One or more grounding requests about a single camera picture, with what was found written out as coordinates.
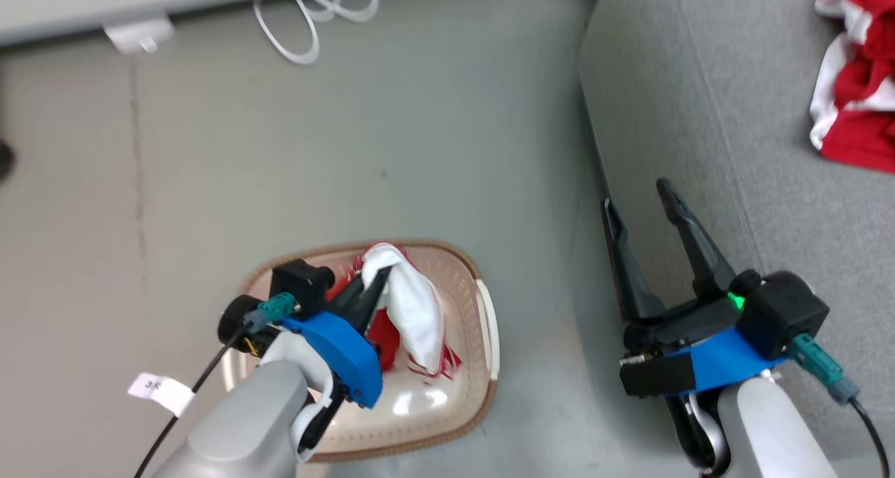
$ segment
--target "red and white garment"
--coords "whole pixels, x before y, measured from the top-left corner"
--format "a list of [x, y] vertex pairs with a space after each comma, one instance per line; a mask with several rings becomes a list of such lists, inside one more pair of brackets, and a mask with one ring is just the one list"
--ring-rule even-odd
[[895, 173], [895, 0], [815, 0], [845, 21], [811, 100], [811, 143], [838, 162]]
[[394, 367], [400, 345], [410, 354], [408, 369], [434, 379], [453, 379], [463, 361], [448, 347], [444, 308], [438, 290], [399, 246], [380, 242], [355, 259], [354, 272], [336, 282], [327, 299], [355, 277], [367, 287], [381, 268], [392, 267], [367, 339], [377, 344], [383, 372]]

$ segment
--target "gray couch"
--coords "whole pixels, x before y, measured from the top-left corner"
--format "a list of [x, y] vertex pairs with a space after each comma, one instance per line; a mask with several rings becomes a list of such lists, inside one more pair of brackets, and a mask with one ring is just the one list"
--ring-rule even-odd
[[[895, 175], [824, 160], [808, 105], [841, 22], [814, 0], [600, 0], [581, 80], [608, 193], [665, 304], [693, 296], [655, 191], [672, 179], [735, 269], [788, 268], [832, 312], [819, 341], [895, 447]], [[784, 386], [830, 458], [873, 451], [796, 367]]]

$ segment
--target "beige plastic basket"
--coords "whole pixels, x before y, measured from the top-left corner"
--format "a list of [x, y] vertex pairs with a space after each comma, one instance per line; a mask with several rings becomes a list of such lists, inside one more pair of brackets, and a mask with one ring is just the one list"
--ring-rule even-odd
[[[479, 269], [463, 252], [444, 242], [389, 242], [405, 248], [408, 258], [438, 288], [445, 307], [447, 343], [463, 365], [454, 379], [426, 379], [407, 370], [407, 353], [399, 350], [394, 369], [383, 375], [376, 407], [342, 405], [313, 462], [377, 458], [457, 439], [482, 421], [494, 400], [501, 350], [492, 300]], [[241, 291], [268, 298], [271, 269], [294, 259], [330, 267], [338, 277], [374, 243], [356, 242], [272, 259], [253, 272]], [[229, 390], [255, 369], [258, 360], [231, 350], [222, 363]]]

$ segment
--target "gray robot arm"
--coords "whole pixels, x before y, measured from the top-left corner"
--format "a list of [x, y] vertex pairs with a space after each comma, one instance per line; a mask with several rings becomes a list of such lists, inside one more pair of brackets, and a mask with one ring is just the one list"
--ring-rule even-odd
[[308, 399], [293, 361], [259, 366], [227, 394], [163, 464], [156, 478], [294, 478], [291, 427]]
[[802, 415], [770, 379], [725, 388], [718, 415], [731, 454], [724, 478], [836, 478]]

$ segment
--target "basket handle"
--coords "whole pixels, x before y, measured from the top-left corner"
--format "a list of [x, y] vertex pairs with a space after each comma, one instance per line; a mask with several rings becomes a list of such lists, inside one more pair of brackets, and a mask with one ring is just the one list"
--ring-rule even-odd
[[497, 380], [498, 374], [501, 372], [501, 336], [498, 334], [498, 318], [494, 313], [494, 303], [492, 295], [488, 292], [488, 287], [482, 280], [475, 280], [475, 283], [479, 286], [479, 302], [482, 303], [479, 308], [482, 335], [488, 338], [488, 347], [490, 348], [487, 358], [489, 359], [488, 368], [492, 374], [492, 380]]

